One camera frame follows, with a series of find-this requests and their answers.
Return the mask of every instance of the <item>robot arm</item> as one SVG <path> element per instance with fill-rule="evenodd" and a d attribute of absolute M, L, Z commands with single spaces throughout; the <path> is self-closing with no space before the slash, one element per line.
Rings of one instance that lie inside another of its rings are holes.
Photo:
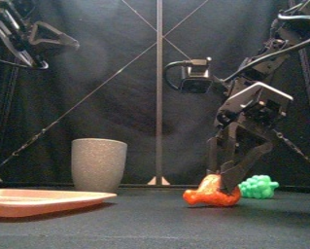
<path fill-rule="evenodd" d="M 31 23 L 34 9 L 33 0 L 0 0 L 0 47 L 9 48 L 25 68 L 47 69 L 42 55 L 66 49 L 77 50 L 80 44 L 49 23 Z"/>
<path fill-rule="evenodd" d="M 215 121 L 220 130 L 208 140 L 208 173 L 221 175 L 220 191 L 228 195 L 256 161 L 273 149 L 272 131 L 287 116 L 294 98 L 269 87 L 269 76 L 290 54 L 310 45 L 310 15 L 310 0 L 280 13 L 264 49 L 244 60 L 227 79 L 212 75 L 211 59 L 173 62 L 164 69 L 164 80 L 174 90 L 189 93 L 216 90 L 225 97 Z M 168 77 L 174 66 L 184 71 L 180 86 Z"/>

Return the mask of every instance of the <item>black cable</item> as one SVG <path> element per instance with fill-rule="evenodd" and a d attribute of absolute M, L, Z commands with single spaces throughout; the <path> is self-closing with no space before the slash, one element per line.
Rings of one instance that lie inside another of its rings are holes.
<path fill-rule="evenodd" d="M 19 67 L 22 69 L 27 69 L 27 70 L 46 70 L 46 69 L 49 69 L 49 63 L 46 61 L 43 61 L 43 66 L 42 67 L 26 66 L 26 65 L 22 65 L 22 64 L 17 64 L 17 63 L 14 63 L 11 61 L 7 61 L 5 59 L 0 59 L 0 63 L 7 64 L 10 66 L 17 66 L 17 67 Z"/>
<path fill-rule="evenodd" d="M 168 71 L 177 66 L 188 66 L 191 64 L 189 61 L 176 61 L 169 63 L 165 68 L 164 68 L 164 72 L 162 72 L 162 78 L 165 80 L 165 82 L 169 84 L 169 86 L 174 89 L 174 90 L 180 90 L 180 88 L 172 83 L 172 81 L 168 78 Z"/>
<path fill-rule="evenodd" d="M 308 19 L 310 20 L 310 16 L 295 16 L 295 17 L 288 17 L 288 16 L 284 16 L 281 14 L 279 14 L 279 19 L 281 20 L 304 20 L 304 19 Z M 302 50 L 303 48 L 306 48 L 308 45 L 310 44 L 310 38 L 308 40 L 306 40 L 304 42 L 302 42 L 300 44 L 295 45 L 294 47 L 283 50 L 283 51 L 279 51 L 279 52 L 275 52 L 275 53 L 271 53 L 260 58 L 257 58 L 249 65 L 247 65 L 244 68 L 241 68 L 231 77 L 228 77 L 224 82 L 228 83 L 231 82 L 232 80 L 235 80 L 236 77 L 239 77 L 248 69 L 251 69 L 253 66 L 259 65 L 261 62 L 264 62 L 265 60 L 269 60 L 272 58 L 276 58 L 279 57 L 280 55 L 284 55 L 284 54 L 288 54 L 288 53 L 292 53 L 295 51 L 299 51 Z"/>

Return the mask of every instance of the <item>pink tray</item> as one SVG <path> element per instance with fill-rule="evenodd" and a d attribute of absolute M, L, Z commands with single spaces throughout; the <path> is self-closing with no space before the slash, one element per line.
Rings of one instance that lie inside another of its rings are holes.
<path fill-rule="evenodd" d="M 0 217 L 26 217 L 88 207 L 112 193 L 0 189 Z"/>

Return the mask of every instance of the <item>metal rod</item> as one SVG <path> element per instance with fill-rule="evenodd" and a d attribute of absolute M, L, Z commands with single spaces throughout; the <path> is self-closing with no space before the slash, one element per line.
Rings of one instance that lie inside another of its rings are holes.
<path fill-rule="evenodd" d="M 157 0 L 156 184 L 162 185 L 162 0 Z"/>

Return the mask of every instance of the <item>black table surface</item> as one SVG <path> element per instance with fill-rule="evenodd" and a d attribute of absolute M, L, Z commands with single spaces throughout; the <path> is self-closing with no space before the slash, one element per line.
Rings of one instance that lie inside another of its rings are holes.
<path fill-rule="evenodd" d="M 310 194 L 191 206 L 184 190 L 121 189 L 102 204 L 0 218 L 0 248 L 310 248 Z"/>

